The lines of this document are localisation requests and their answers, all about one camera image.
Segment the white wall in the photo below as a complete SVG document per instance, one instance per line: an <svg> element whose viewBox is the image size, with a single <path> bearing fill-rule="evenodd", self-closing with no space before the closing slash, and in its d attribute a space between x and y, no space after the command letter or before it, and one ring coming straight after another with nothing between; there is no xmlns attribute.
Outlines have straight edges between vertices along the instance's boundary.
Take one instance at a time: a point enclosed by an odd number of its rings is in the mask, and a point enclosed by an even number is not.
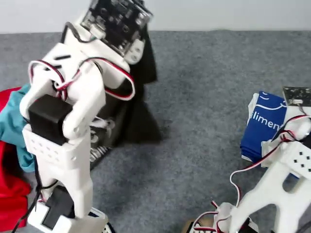
<svg viewBox="0 0 311 233"><path fill-rule="evenodd" d="M311 0L145 0L152 30L311 30ZM0 0L0 33L59 32L90 0Z"/></svg>

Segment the blue t-shirt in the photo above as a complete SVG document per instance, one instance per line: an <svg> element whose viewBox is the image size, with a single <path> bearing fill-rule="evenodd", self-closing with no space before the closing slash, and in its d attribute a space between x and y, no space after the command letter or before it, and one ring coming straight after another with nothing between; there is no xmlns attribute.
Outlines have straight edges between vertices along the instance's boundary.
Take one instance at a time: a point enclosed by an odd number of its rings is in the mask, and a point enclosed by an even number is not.
<svg viewBox="0 0 311 233"><path fill-rule="evenodd" d="M253 162L258 161L261 158L261 142L273 138L283 124L285 114L283 98L260 91L241 141L242 155Z"/></svg>

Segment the red and white wire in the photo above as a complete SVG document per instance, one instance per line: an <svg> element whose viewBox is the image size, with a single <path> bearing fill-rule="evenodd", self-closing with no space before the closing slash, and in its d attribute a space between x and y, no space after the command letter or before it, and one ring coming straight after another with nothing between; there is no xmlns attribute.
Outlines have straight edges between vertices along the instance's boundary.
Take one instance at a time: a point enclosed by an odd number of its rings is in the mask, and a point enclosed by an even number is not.
<svg viewBox="0 0 311 233"><path fill-rule="evenodd" d="M286 121L286 123L284 124L286 126L286 124L290 121L294 121L294 120L298 120L298 119L302 119L302 118L311 118L310 116L306 116L306 115L298 115L298 116L294 116L292 118L290 118L289 120ZM291 130L283 130L281 133L280 133L280 138L281 138L281 141L280 143L275 147L273 148L269 153L267 153L265 156L263 156L259 161L257 161L256 163L250 165L250 166L247 166L246 168L244 169L241 169L241 170L237 170L237 171L234 171L231 175L230 175L230 183L236 188L237 192L238 192L238 199L237 199L237 203L236 203L236 206L239 205L240 203L240 200L241 200L241 190L240 188L232 181L232 177L237 174L237 173L240 173L240 172L244 172L244 171L249 171L255 167L257 167L258 165L262 164L262 162L264 162L274 151L276 151L276 149L279 147L279 145L283 142L293 142L292 140L288 139L287 137L285 137L285 135L283 135L282 133L288 133L294 140L296 140L296 137L295 137L295 134L293 131Z"/></svg>
<svg viewBox="0 0 311 233"><path fill-rule="evenodd" d="M210 203L215 207L215 209L218 209L219 206L215 201L212 200Z"/></svg>
<svg viewBox="0 0 311 233"><path fill-rule="evenodd" d="M220 230L219 223L222 222L222 221L227 220L227 219L230 218L230 217L231 217L231 215L229 215L229 216L227 216L227 217L225 217L225 218L223 218L223 219L219 219L219 220L217 221L217 223L216 223L216 233L223 233L223 232Z"/></svg>
<svg viewBox="0 0 311 233"><path fill-rule="evenodd" d="M193 222L193 228L196 231L211 231L211 232L215 232L216 229L212 228L212 227L196 227L195 225L199 222L199 220L201 218L203 218L205 215L217 215L218 212L217 211L208 211L208 212L204 212L202 213L194 222Z"/></svg>
<svg viewBox="0 0 311 233"><path fill-rule="evenodd" d="M121 67L119 67L118 65L114 64L113 62L103 58L103 57L89 57L87 59L85 59L84 61L82 61L82 63L80 64L79 67L81 67L85 62L89 62L89 61L92 61L92 60L100 60L100 61L103 61L105 62L106 64L110 65L111 67L114 67L115 69L117 69L120 73L122 73L125 78L130 82L131 86L132 86L132 93L129 94L129 95L119 95L107 88L105 88L105 92L119 100L123 100L123 101L129 101L131 100L134 95L135 95L135 85L134 85L134 80L133 80L133 77L131 76L130 73L128 73L126 70L122 69Z"/></svg>
<svg viewBox="0 0 311 233"><path fill-rule="evenodd" d="M231 173L230 175L230 183L236 188L237 192L238 192L238 199L237 199L237 203L236 203L236 206L238 207L239 206L239 203L240 203L240 200L241 200L241 190L240 188L232 181L232 177L237 174L237 173L240 173L240 172L244 172L244 171L249 171L257 166L259 166L260 164L262 164L263 161L265 161L274 151L277 150L277 148L279 147L279 145L283 142L283 140L275 147L273 148L269 153L267 153L265 156L263 156L259 161L257 161L256 163L250 165L250 166L247 166L246 168L244 169L241 169L241 170L237 170L237 171L234 171Z"/></svg>
<svg viewBox="0 0 311 233"><path fill-rule="evenodd" d="M46 62L46 61L42 61L42 60L34 60L31 61L28 65L28 76L29 76L29 80L30 80L30 84L33 84L33 79L34 79L34 67L35 65L41 65L45 68L48 68L49 70L53 71L54 73L56 73L56 77L57 80L53 80L55 81L55 83L57 83L58 85L60 85L61 83L65 82L65 79L63 77L63 75L50 63ZM56 93L57 97L62 98L63 101L65 101L68 97L68 93L67 93L67 89L63 89L61 92Z"/></svg>

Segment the circuit board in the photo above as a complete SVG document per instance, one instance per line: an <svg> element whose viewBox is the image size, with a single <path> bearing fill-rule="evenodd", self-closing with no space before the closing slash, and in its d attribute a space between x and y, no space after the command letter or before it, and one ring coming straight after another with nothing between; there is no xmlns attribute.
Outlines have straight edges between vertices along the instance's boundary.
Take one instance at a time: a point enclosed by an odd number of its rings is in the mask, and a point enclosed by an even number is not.
<svg viewBox="0 0 311 233"><path fill-rule="evenodd" d="M93 0L81 25L95 24L106 34L102 41L124 56L152 16L139 0Z"/></svg>
<svg viewBox="0 0 311 233"><path fill-rule="evenodd" d="M311 88L285 86L283 93L288 106L311 107Z"/></svg>

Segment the white robot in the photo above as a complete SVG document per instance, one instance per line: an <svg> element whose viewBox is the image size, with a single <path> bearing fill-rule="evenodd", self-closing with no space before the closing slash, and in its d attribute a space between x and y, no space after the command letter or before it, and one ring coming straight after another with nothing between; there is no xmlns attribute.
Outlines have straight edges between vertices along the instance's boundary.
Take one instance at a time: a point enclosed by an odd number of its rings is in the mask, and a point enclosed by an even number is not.
<svg viewBox="0 0 311 233"><path fill-rule="evenodd" d="M311 203L311 88L284 87L283 94L287 103L285 123L272 140L262 143L262 159L230 176L238 192L236 205L218 206L212 202L216 210L200 215L190 233L259 233L249 216L269 204L277 208L271 232L300 233L309 226L297 231L299 220ZM240 189L232 181L233 175L267 161L270 166L261 180L240 201ZM283 183L290 174L299 180L291 191L285 191ZM214 215L212 227L199 226L199 219L205 215Z"/></svg>
<svg viewBox="0 0 311 233"><path fill-rule="evenodd" d="M92 208L90 123L106 94L135 95L130 65L142 58L140 33L152 14L138 0L93 0L62 41L29 64L31 89L20 112L26 148L36 158L42 199L28 222L45 233L110 232L107 216ZM114 90L127 83L131 92Z"/></svg>

